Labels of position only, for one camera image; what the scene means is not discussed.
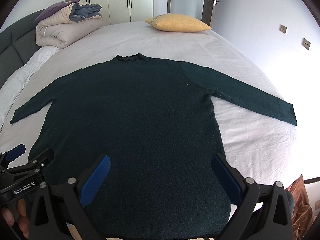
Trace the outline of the dark green knit sweater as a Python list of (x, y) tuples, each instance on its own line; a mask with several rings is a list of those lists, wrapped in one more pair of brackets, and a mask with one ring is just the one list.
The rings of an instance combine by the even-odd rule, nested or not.
[(212, 96), (292, 125), (293, 106), (211, 68), (142, 54), (117, 56), (54, 80), (11, 120), (49, 110), (30, 150), (51, 148), (49, 184), (80, 175), (101, 154), (111, 168), (85, 210), (104, 237), (217, 236), (231, 204), (211, 168), (224, 154)]

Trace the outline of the white bed sheet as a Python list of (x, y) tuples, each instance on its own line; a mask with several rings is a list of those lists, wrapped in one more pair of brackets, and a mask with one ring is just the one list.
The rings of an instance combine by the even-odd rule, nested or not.
[[(117, 55), (141, 53), (148, 57), (187, 61), (213, 68), (274, 96), (278, 92), (263, 72), (239, 49), (214, 31), (172, 33), (140, 22), (101, 27), (58, 51), (25, 85), (1, 130), (1, 151), (19, 144), (30, 150), (40, 135), (48, 108), (11, 125), (14, 110), (56, 78), (80, 68), (109, 61)], [(294, 159), (297, 128), (253, 113), (224, 100), (212, 104), (222, 135), (227, 161), (244, 177), (261, 184), (281, 181), (290, 186), (301, 174)]]

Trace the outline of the white pillow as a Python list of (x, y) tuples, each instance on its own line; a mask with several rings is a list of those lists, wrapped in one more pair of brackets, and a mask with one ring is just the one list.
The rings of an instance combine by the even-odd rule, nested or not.
[(29, 82), (31, 76), (36, 73), (54, 54), (60, 51), (55, 46), (45, 46), (37, 50), (29, 61), (16, 70), (1, 88), (1, 129), (5, 119), (16, 101), (17, 97)]

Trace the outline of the brown patterned curtain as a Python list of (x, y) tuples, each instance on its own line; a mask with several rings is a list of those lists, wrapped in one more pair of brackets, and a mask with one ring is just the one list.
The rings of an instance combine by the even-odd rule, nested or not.
[(313, 224), (313, 210), (301, 174), (287, 189), (294, 199), (292, 213), (293, 239), (303, 239)]

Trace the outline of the dark green upholstered headboard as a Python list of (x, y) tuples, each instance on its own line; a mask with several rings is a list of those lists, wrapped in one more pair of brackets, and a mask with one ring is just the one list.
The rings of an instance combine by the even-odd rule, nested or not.
[(40, 49), (35, 40), (36, 23), (34, 23), (34, 20), (41, 12), (42, 10), (39, 10), (21, 18), (1, 32), (1, 86)]

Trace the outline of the folded beige duvet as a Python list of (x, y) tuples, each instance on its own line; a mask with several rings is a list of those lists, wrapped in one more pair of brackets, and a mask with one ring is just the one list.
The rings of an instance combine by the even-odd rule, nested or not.
[(102, 15), (80, 22), (72, 22), (69, 14), (73, 4), (36, 23), (35, 40), (38, 46), (55, 46), (63, 49), (101, 27)]

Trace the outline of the purple cushion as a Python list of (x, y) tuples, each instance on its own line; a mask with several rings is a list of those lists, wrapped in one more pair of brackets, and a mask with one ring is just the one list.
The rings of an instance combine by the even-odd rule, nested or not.
[(64, 0), (55, 4), (52, 4), (51, 6), (47, 7), (42, 11), (39, 16), (34, 20), (34, 23), (39, 23), (41, 20), (44, 20), (48, 18), (49, 16), (52, 16), (59, 10), (63, 9), (64, 7), (69, 6), (72, 3), (78, 3), (80, 0)]

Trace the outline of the blue grey folded blanket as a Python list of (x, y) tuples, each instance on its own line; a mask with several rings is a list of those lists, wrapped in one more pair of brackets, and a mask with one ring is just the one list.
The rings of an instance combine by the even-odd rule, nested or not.
[(72, 22), (80, 22), (94, 16), (101, 16), (99, 11), (102, 9), (99, 4), (79, 4), (74, 3), (71, 7), (69, 19)]

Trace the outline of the yellow pillow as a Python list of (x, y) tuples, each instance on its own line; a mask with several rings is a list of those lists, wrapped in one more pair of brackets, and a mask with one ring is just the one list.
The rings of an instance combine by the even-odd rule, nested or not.
[(211, 27), (201, 20), (183, 14), (163, 14), (145, 20), (153, 28), (166, 32), (197, 33)]

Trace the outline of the wall switch plate near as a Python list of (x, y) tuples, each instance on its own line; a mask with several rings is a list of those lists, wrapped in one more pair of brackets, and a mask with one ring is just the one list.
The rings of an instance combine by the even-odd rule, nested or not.
[(309, 50), (311, 43), (307, 39), (304, 38), (303, 41), (302, 41), (302, 45), (303, 45), (304, 48)]

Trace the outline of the wall switch plate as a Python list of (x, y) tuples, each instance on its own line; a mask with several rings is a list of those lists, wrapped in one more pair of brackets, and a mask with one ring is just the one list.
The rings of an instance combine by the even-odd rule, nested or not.
[(287, 27), (281, 24), (279, 30), (285, 34), (287, 31)]
[(303, 41), (302, 41), (302, 45), (303, 45), (304, 48), (309, 50), (311, 43), (307, 39), (304, 38)]

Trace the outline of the wall switch plate far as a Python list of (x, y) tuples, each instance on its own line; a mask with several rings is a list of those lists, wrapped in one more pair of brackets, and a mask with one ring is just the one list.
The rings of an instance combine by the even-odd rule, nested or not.
[(279, 30), (285, 34), (287, 31), (287, 27), (281, 24)]

